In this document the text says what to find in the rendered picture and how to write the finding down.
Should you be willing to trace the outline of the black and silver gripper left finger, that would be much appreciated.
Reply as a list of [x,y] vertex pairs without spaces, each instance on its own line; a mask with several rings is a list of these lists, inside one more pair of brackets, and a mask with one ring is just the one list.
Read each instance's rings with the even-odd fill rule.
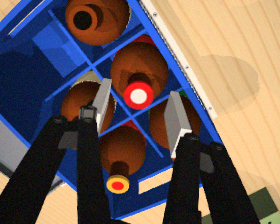
[[0,224],[36,224],[67,148],[77,146],[77,224],[112,224],[99,146],[111,82],[103,79],[78,120],[48,119],[0,194]]

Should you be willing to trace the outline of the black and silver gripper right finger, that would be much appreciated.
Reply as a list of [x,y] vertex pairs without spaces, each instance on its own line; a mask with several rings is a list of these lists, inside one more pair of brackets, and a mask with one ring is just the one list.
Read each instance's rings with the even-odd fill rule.
[[179,92],[170,92],[164,118],[175,160],[162,224],[202,224],[200,179],[213,224],[261,224],[227,149],[200,142]]

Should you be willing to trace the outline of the blue bottle crate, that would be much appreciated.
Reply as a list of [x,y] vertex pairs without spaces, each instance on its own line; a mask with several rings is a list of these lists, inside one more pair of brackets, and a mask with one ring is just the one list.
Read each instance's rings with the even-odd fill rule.
[[196,89],[169,52],[167,41],[159,35],[162,33],[153,25],[155,22],[141,0],[127,0],[133,10],[125,31],[103,46],[88,45],[73,36],[65,20],[68,0],[42,1],[21,0],[0,21],[0,120],[30,148],[48,119],[61,115],[62,101],[76,79],[90,69],[101,81],[111,79],[110,68],[116,52],[140,35],[150,35],[168,63],[167,85],[149,107],[136,110],[126,104],[111,82],[110,93],[118,102],[113,120],[99,135],[99,142],[102,135],[130,119],[146,137],[144,164],[129,175],[126,192],[114,193],[107,188],[109,173],[102,167],[111,219],[121,220],[166,203],[170,181],[139,194],[140,182],[171,169],[174,162],[170,149],[160,146],[150,134],[148,109],[169,98],[171,91],[184,89],[201,118],[198,135],[201,142],[207,145],[223,142]]

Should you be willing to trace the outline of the white flat rail with screws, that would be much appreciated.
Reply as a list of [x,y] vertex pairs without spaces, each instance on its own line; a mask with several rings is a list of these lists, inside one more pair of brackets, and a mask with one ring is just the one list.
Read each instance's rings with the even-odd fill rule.
[[195,76],[193,70],[191,69],[189,63],[187,62],[185,56],[183,55],[182,51],[180,50],[179,46],[177,45],[176,41],[174,40],[173,36],[171,35],[170,31],[168,30],[167,26],[163,22],[162,18],[158,14],[157,10],[153,6],[150,0],[142,0],[146,8],[148,9],[149,13],[155,20],[156,24],[162,31],[163,35],[165,36],[166,40],[170,44],[171,48],[173,49],[174,53],[176,54],[177,58],[179,59],[180,63],[182,64],[183,68],[185,69],[186,73],[188,74],[190,80],[192,81],[193,85],[195,86],[197,92],[199,93],[202,101],[204,102],[206,108],[208,109],[212,119],[217,118],[217,114],[211,105],[207,95],[205,94],[201,84],[199,83],[197,77]]

